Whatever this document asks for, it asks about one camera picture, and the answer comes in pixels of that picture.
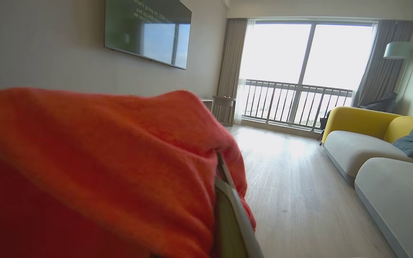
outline sky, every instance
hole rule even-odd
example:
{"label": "sky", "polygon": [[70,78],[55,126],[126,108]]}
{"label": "sky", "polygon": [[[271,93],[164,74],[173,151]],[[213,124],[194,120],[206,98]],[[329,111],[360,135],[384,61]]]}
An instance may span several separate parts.
{"label": "sky", "polygon": [[[311,24],[256,24],[241,78],[298,83]],[[356,90],[370,55],[372,26],[316,25],[304,85]]]}

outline lamp shade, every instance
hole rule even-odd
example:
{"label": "lamp shade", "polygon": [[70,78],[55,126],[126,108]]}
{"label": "lamp shade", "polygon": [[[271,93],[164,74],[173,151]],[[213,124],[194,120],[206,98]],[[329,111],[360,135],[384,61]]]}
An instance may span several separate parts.
{"label": "lamp shade", "polygon": [[405,59],[410,55],[413,44],[407,41],[390,42],[386,46],[385,59]]}

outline sheer curtain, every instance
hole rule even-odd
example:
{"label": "sheer curtain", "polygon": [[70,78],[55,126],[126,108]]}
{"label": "sheer curtain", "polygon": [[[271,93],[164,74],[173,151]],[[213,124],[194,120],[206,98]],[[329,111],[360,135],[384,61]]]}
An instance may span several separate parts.
{"label": "sheer curtain", "polygon": [[[377,27],[379,26],[379,23],[374,23],[372,24],[372,41],[371,41],[371,54],[372,55],[372,51],[374,50],[374,43],[377,40]],[[364,74],[366,75],[367,72],[369,72],[371,67],[371,63],[367,62],[366,68],[364,69]],[[356,90],[353,91],[353,94],[351,96],[351,103],[350,106],[357,106],[359,104],[358,100],[357,100],[357,96],[359,98],[359,96],[361,95],[361,92],[364,88],[364,75],[359,83],[359,86]]]}
{"label": "sheer curtain", "polygon": [[243,54],[241,58],[241,68],[239,74],[239,82],[238,82],[238,89],[237,89],[237,101],[236,101],[236,109],[234,110],[234,124],[241,124],[241,116],[245,111],[246,105],[246,94],[245,94],[245,87],[246,87],[246,74],[249,70],[251,63],[250,60],[250,41],[253,34],[254,25],[256,24],[256,20],[248,19],[246,25],[246,35],[245,35],[245,44],[243,47]]}

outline metal railing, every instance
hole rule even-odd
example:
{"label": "metal railing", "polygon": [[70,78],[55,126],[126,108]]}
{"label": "metal railing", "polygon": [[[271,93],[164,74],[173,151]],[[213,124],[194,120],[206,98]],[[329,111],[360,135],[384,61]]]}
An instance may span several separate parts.
{"label": "metal railing", "polygon": [[242,116],[277,124],[319,129],[319,119],[336,106],[349,106],[352,90],[262,80],[246,80]]}

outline sofa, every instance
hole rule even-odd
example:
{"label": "sofa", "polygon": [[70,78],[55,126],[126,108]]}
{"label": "sofa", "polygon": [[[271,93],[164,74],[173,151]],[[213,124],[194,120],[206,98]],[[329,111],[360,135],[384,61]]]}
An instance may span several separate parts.
{"label": "sofa", "polygon": [[399,258],[413,258],[413,158],[391,143],[412,129],[413,116],[336,107],[322,140]]}
{"label": "sofa", "polygon": [[371,158],[355,189],[397,257],[413,258],[413,163]]}
{"label": "sofa", "polygon": [[413,116],[339,106],[329,115],[322,142],[328,157],[351,185],[360,167],[373,157],[413,163],[392,143],[413,129]]}

